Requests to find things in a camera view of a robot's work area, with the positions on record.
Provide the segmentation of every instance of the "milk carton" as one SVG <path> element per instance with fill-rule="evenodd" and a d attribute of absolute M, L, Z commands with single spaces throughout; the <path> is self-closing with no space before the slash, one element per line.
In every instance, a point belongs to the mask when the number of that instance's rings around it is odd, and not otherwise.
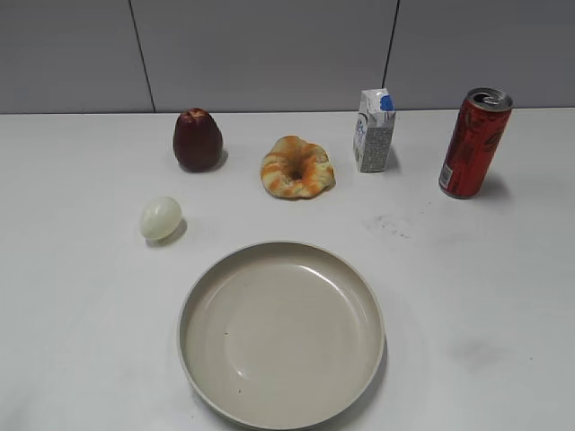
<path fill-rule="evenodd" d="M 395 109 L 385 88 L 361 92 L 353 152 L 360 172 L 381 172 L 394 133 Z"/>

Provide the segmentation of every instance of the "gray wall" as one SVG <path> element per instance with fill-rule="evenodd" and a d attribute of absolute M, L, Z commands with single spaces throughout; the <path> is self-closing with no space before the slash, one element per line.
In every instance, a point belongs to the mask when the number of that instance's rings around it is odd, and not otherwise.
<path fill-rule="evenodd" d="M 132 0 L 158 111 L 355 110 L 395 0 Z"/>
<path fill-rule="evenodd" d="M 573 19 L 569 0 L 401 0 L 385 84 L 404 110 L 455 108 L 479 86 L 575 106 Z"/>
<path fill-rule="evenodd" d="M 0 113 L 150 111 L 125 0 L 0 0 Z"/>
<path fill-rule="evenodd" d="M 356 110 L 396 2 L 0 0 L 0 113 Z M 575 106 L 573 17 L 566 0 L 401 0 L 385 84 L 399 109 L 480 85 Z"/>

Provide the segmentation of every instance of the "glazed pastry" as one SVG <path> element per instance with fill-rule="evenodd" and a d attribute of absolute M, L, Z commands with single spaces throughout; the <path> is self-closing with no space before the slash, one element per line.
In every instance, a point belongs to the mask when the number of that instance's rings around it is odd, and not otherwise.
<path fill-rule="evenodd" d="M 261 162 L 263 187 L 278 198 L 313 198 L 335 184 L 327 153 L 298 136 L 284 136 Z"/>

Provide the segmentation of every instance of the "soda can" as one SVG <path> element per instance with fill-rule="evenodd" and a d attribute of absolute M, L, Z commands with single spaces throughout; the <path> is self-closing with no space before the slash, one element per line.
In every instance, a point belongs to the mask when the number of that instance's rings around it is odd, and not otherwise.
<path fill-rule="evenodd" d="M 471 198 L 480 189 L 511 115 L 504 92 L 475 88 L 467 93 L 439 174 L 439 187 L 453 198 Z"/>

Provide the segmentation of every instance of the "plate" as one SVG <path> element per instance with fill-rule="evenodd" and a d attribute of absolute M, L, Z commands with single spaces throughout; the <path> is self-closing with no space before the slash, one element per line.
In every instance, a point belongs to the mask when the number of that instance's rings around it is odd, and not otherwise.
<path fill-rule="evenodd" d="M 181 364 L 215 411 L 296 429 L 351 405 L 381 362 L 384 322 L 349 264 L 317 247 L 267 242 L 227 256 L 181 309 Z"/>

